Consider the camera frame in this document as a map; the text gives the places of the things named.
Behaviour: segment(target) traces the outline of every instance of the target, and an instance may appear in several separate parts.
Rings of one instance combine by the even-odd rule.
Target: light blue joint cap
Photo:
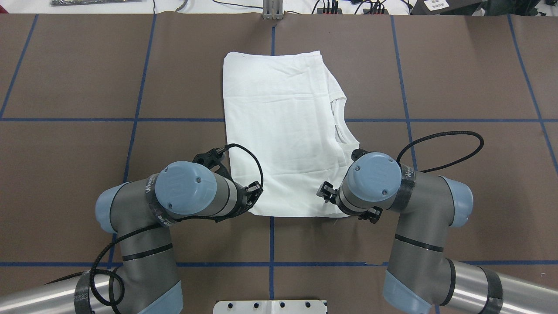
[[[464,183],[446,177],[442,178],[446,180],[454,199],[454,220],[450,226],[461,227],[469,220],[469,215],[473,212],[473,192]]]
[[[350,191],[367,202],[381,202],[394,196],[401,185],[401,168],[384,153],[367,153],[347,172]]]
[[[386,270],[384,298],[396,309],[408,314],[428,314],[432,304],[424,301]]]
[[[179,314],[184,306],[180,281],[138,314]]]
[[[101,224],[101,228],[110,234],[116,233],[110,224],[110,208],[112,207],[112,202],[116,193],[120,191],[120,188],[128,183],[129,182],[122,183],[117,187],[109,188],[104,191],[101,195],[99,195],[99,198],[97,198],[97,202],[95,203],[95,218],[97,218],[97,221]]]
[[[167,210],[193,215],[204,210],[217,194],[217,180],[208,168],[188,161],[167,166],[155,182],[155,195]]]

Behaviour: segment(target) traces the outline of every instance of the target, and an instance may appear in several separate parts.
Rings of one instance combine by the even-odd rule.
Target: white label
[[[213,314],[327,314],[323,300],[220,301]]]
[[[426,4],[426,7],[431,11],[448,8],[450,6],[446,0],[426,0],[424,4]]]

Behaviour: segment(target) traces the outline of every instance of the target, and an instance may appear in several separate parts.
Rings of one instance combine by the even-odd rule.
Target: white mounting plate
[[[219,301],[213,314],[327,314],[326,304],[321,300]]]

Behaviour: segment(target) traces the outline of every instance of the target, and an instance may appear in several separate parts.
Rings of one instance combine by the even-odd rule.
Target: grid line
[[[275,55],[275,26],[271,27],[271,55]],[[270,217],[270,300],[275,299],[275,217]]]
[[[130,135],[130,145],[128,147],[128,155],[126,156],[126,166],[124,166],[124,177],[122,179],[122,183],[128,181],[128,172],[130,169],[130,157],[132,156],[132,149],[134,146],[134,140],[136,138],[136,129],[138,125],[138,119],[140,117],[140,109],[141,109],[141,100],[143,97],[143,88],[145,86],[145,78],[147,76],[147,67],[149,66],[149,55],[151,53],[151,44],[153,43],[153,33],[155,31],[155,22],[157,21],[157,15],[153,14],[153,21],[151,22],[151,33],[149,35],[149,42],[147,44],[147,52],[145,56],[145,64],[143,65],[143,74],[141,78],[141,84],[139,85],[139,93],[138,93],[138,102],[136,105],[136,114],[134,115],[134,125],[132,126],[132,134]],[[112,241],[116,241],[117,234],[112,235]],[[114,249],[116,247],[113,246],[108,255],[108,266],[107,269],[112,268],[112,261],[114,259]]]
[[[462,263],[473,266],[542,266],[558,265],[558,260],[464,260]],[[91,267],[93,263],[81,261],[0,261],[0,267]],[[100,267],[107,267],[108,262],[99,263]],[[113,262],[113,266],[122,265]],[[210,268],[210,267],[388,267],[387,261],[382,264],[368,264],[365,261],[225,261],[225,262],[177,262],[181,268]]]
[[[391,18],[391,25],[392,25],[392,35],[397,59],[397,67],[401,85],[401,93],[402,93],[402,100],[403,100],[403,107],[405,110],[405,118],[347,118],[345,119],[346,122],[405,122],[407,125],[407,133],[409,141],[412,141],[412,130],[411,130],[411,122],[537,122],[540,123],[543,134],[547,143],[547,147],[550,151],[550,155],[552,161],[554,162],[555,170],[558,174],[558,164],[556,161],[556,156],[552,149],[551,143],[549,141],[549,137],[545,128],[544,123],[553,123],[558,122],[558,119],[543,119],[541,116],[540,109],[538,107],[535,95],[532,90],[531,82],[527,75],[525,65],[523,64],[523,60],[521,57],[521,53],[518,47],[518,43],[516,40],[516,36],[513,29],[513,23],[511,20],[511,16],[508,15],[508,23],[512,33],[513,43],[516,49],[516,53],[519,59],[519,63],[521,65],[523,74],[525,76],[525,80],[533,101],[533,105],[537,112],[537,119],[444,119],[444,118],[436,118],[436,119],[429,119],[429,118],[411,118],[408,111],[408,104],[405,92],[405,85],[403,82],[403,74],[402,74],[402,67],[400,61],[400,53],[397,44],[397,36],[396,36],[396,28],[395,28],[395,19],[393,16]],[[2,108],[0,110],[0,121],[14,121],[14,122],[134,122],[132,127],[132,133],[130,138],[130,145],[128,149],[128,155],[126,160],[126,167],[124,170],[124,179],[123,182],[127,180],[128,171],[129,171],[129,160],[131,157],[132,147],[134,143],[134,137],[136,134],[137,125],[139,122],[224,122],[224,118],[139,118],[139,113],[141,109],[141,101],[142,101],[142,93],[143,88],[145,86],[145,79],[147,74],[147,67],[148,67],[148,60],[151,50],[151,44],[153,39],[153,33],[155,29],[156,23],[156,15],[153,15],[152,21],[152,28],[150,39],[148,43],[148,49],[146,54],[146,61],[145,67],[143,69],[142,75],[142,82],[139,90],[138,95],[138,102],[136,107],[136,114],[134,118],[3,118],[4,111],[6,109],[9,95],[11,93],[12,87],[15,83],[17,73],[23,61],[23,57],[25,55],[26,49],[31,39],[31,35],[35,28],[35,24],[37,22],[38,15],[35,15],[33,20],[33,24],[29,31],[26,43],[23,47],[20,59],[16,66],[16,70],[12,77],[12,81],[9,85],[6,97],[4,99]],[[271,55],[275,55],[275,26],[272,27],[272,40],[271,40]],[[416,163],[416,155],[414,148],[411,148],[413,166],[417,169]],[[269,262],[215,262],[215,263],[203,263],[203,262],[179,262],[177,263],[178,267],[185,267],[185,268],[202,268],[202,267],[269,267],[270,270],[270,299],[274,299],[274,283],[273,283],[273,269],[274,267],[387,267],[388,263],[384,262],[382,264],[367,264],[366,262],[359,262],[359,261],[348,261],[348,262],[275,262],[275,218],[270,217],[270,260]],[[114,263],[113,262],[113,254],[114,248],[111,249],[109,255],[109,261],[107,263],[99,263],[100,267],[107,267],[110,268],[116,265],[122,265],[122,263]],[[558,260],[484,260],[484,261],[463,261],[463,263],[467,263],[470,265],[558,265]],[[91,267],[91,263],[87,262],[10,262],[10,261],[0,261],[0,267]],[[438,306],[435,307],[436,313],[440,313],[440,309]]]
[[[35,25],[37,24],[37,20],[39,19],[39,15],[35,14],[35,18],[33,19],[33,24],[31,24],[31,28],[29,29],[29,34],[27,34],[27,39],[25,40],[25,44],[23,45],[23,49],[21,50],[21,55],[19,60],[17,60],[16,69],[13,71],[12,80],[9,83],[8,91],[6,92],[6,96],[4,97],[4,102],[2,103],[2,109],[0,109],[0,118],[4,115],[4,111],[6,110],[6,106],[8,106],[9,95],[12,93],[13,85],[16,82],[17,73],[20,71],[21,63],[23,62],[23,57],[25,56],[25,52],[27,51],[27,47],[29,46],[29,42],[31,41],[31,36],[33,35],[33,30],[35,29]]]
[[[519,50],[519,45],[517,44],[516,32],[513,29],[513,22],[512,16],[508,14],[508,23],[509,23],[509,30],[512,33],[513,45],[516,48],[517,59],[519,60],[519,64],[521,66],[521,70],[523,71],[523,76],[525,77],[525,82],[527,83],[527,88],[529,89],[529,94],[531,95],[531,100],[533,101],[533,106],[535,107],[535,111],[537,112],[538,121],[541,124],[542,133],[545,137],[546,146],[549,149],[550,158],[552,159],[552,163],[554,164],[554,170],[556,174],[558,174],[558,163],[556,162],[556,155],[554,154],[554,150],[552,149],[552,144],[550,143],[549,135],[546,132],[545,124],[542,120],[541,110],[538,107],[537,98],[535,97],[535,93],[533,92],[533,87],[531,86],[531,81],[529,80],[529,75],[527,75],[527,69],[525,68],[525,64],[523,63],[523,58],[521,57],[521,52]]]
[[[135,118],[0,118],[4,122],[134,122]],[[138,122],[225,122],[225,118],[138,118]],[[558,119],[346,118],[345,122],[496,122],[556,123]]]
[[[391,32],[393,35],[393,46],[395,47],[395,58],[397,60],[397,71],[399,72],[399,84],[401,85],[401,97],[403,99],[403,109],[405,110],[405,122],[407,123],[407,134],[409,136],[409,143],[413,142],[412,130],[411,130],[411,117],[409,115],[409,108],[407,105],[407,93],[405,92],[405,84],[403,82],[403,70],[401,69],[401,58],[399,56],[399,46],[397,45],[397,34],[395,29],[395,19],[393,15],[390,15],[391,19]],[[415,155],[415,148],[411,147],[411,158],[413,160],[413,167],[418,170],[417,160]]]

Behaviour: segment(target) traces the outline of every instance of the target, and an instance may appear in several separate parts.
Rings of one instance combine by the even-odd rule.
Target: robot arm
[[[356,150],[353,160],[338,189],[324,182],[317,195],[373,223],[383,210],[400,214],[383,291],[391,305],[412,314],[432,304],[483,314],[556,313],[556,290],[444,258],[448,227],[464,225],[472,212],[469,187],[382,153]]]
[[[199,154],[194,163],[177,161],[147,179],[121,184],[99,196],[95,215],[101,228],[119,238],[134,234],[119,242],[123,265],[115,272],[122,285],[97,270],[96,289],[91,292],[98,295],[90,298],[92,275],[87,271],[79,278],[2,297],[0,313],[179,313],[182,290],[168,227],[190,218],[219,222],[238,216],[263,191],[257,181],[248,187],[234,182],[221,164],[223,153],[234,146],[239,145]],[[214,166],[219,166],[215,173],[209,170]]]

